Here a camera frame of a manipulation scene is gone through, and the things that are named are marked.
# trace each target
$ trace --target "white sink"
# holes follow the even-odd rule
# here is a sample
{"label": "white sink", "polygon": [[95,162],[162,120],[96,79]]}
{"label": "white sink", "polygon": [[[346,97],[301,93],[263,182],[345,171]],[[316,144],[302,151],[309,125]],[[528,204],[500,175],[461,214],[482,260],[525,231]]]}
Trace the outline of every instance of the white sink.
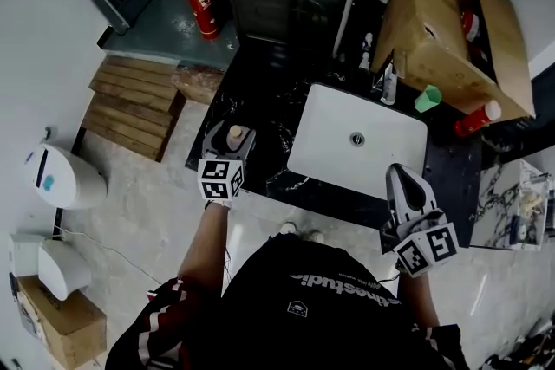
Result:
{"label": "white sink", "polygon": [[426,124],[417,119],[314,84],[287,167],[310,178],[385,199],[388,166],[399,162],[422,174],[427,136]]}

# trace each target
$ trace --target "fire extinguisher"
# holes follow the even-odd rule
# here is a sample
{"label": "fire extinguisher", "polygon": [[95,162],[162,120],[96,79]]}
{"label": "fire extinguisher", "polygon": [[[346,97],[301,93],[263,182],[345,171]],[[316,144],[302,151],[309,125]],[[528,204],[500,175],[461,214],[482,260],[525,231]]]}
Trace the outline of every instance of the fire extinguisher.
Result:
{"label": "fire extinguisher", "polygon": [[211,0],[189,0],[194,16],[197,18],[200,33],[205,39],[218,37],[219,28]]}

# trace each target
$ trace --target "person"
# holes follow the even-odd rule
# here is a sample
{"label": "person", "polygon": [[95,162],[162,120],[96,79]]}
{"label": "person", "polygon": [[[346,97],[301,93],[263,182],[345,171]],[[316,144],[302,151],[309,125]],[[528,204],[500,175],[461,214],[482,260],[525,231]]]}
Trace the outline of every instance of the person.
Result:
{"label": "person", "polygon": [[397,297],[345,250],[278,234],[222,284],[229,209],[208,203],[177,276],[115,343],[107,370],[468,369],[426,275]]}

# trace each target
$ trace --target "white trash can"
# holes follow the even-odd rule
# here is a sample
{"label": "white trash can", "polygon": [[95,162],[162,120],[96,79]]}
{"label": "white trash can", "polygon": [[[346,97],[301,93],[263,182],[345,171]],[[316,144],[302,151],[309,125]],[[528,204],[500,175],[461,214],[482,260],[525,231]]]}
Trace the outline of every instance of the white trash can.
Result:
{"label": "white trash can", "polygon": [[96,207],[108,193],[106,181],[89,163],[49,144],[41,144],[25,162],[39,196],[56,208]]}

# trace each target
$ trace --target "shoe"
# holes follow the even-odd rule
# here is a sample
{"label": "shoe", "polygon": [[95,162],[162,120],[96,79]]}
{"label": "shoe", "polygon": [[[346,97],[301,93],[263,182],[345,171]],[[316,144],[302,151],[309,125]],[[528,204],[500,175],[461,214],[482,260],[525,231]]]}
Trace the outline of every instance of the shoe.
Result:
{"label": "shoe", "polygon": [[315,243],[323,243],[324,237],[320,231],[312,231],[309,234],[308,240]]}
{"label": "shoe", "polygon": [[286,222],[281,226],[281,229],[279,229],[279,233],[282,235],[296,235],[298,234],[297,226],[292,222]]}

